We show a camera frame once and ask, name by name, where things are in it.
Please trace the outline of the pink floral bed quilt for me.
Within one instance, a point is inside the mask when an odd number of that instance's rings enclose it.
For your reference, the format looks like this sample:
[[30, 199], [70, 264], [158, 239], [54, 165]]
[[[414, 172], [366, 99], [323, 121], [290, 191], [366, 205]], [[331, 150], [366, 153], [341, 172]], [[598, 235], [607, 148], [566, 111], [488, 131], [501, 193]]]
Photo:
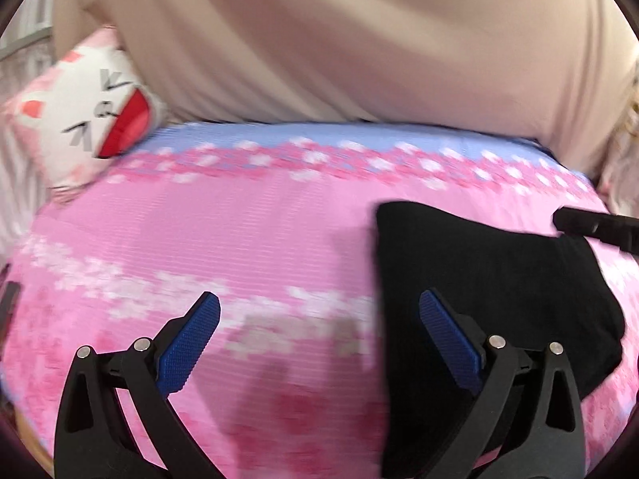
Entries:
[[219, 328], [173, 407], [230, 478], [374, 478], [385, 400], [374, 303], [379, 202], [411, 200], [551, 235], [601, 210], [535, 144], [439, 128], [213, 125], [161, 130], [12, 257], [22, 291], [2, 384], [22, 436], [53, 447], [78, 347], [127, 348], [202, 292]]

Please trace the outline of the beige padded headboard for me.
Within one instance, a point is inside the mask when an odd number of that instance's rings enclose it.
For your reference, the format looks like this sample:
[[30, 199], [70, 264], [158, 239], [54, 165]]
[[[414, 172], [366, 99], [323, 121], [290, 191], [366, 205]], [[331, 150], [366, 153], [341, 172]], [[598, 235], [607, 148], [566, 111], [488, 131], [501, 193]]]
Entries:
[[445, 125], [586, 174], [636, 88], [613, 0], [54, 0], [56, 52], [104, 24], [181, 120]]

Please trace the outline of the cat face cushion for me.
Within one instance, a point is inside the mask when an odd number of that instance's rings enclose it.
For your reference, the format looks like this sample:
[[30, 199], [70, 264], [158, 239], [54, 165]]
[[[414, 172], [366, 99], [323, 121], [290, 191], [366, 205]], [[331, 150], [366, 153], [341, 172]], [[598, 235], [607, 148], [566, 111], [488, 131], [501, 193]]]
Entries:
[[163, 124], [166, 105], [144, 83], [117, 29], [104, 26], [30, 83], [18, 133], [65, 203]]

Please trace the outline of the floral beige pillow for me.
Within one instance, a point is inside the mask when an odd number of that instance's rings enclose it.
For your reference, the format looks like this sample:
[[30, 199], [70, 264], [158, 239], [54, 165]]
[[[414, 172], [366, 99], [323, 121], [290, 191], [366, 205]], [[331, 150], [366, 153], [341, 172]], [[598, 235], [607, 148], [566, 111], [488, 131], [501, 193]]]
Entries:
[[607, 144], [597, 190], [610, 212], [638, 217], [638, 75], [633, 81], [633, 94], [625, 115], [614, 128]]

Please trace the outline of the chrome metal rail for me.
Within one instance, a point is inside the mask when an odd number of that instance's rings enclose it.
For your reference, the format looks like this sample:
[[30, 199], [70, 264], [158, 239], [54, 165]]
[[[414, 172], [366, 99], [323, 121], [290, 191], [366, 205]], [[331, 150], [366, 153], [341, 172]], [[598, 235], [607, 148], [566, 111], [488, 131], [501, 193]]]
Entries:
[[20, 39], [13, 41], [11, 44], [0, 49], [0, 59], [3, 61], [4, 59], [11, 57], [16, 52], [26, 49], [33, 44], [37, 44], [40, 41], [48, 40], [52, 36], [52, 28], [44, 27], [41, 29], [32, 32], [31, 34], [24, 36]]

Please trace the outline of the black pants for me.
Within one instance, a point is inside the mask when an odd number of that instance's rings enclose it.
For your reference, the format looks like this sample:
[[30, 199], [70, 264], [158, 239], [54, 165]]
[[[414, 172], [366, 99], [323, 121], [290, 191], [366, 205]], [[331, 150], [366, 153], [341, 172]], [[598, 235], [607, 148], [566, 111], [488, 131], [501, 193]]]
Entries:
[[621, 364], [625, 320], [583, 238], [506, 232], [422, 203], [379, 206], [377, 268], [385, 316], [386, 478], [412, 478], [471, 406], [420, 321], [424, 291], [514, 346], [560, 343], [581, 396]]

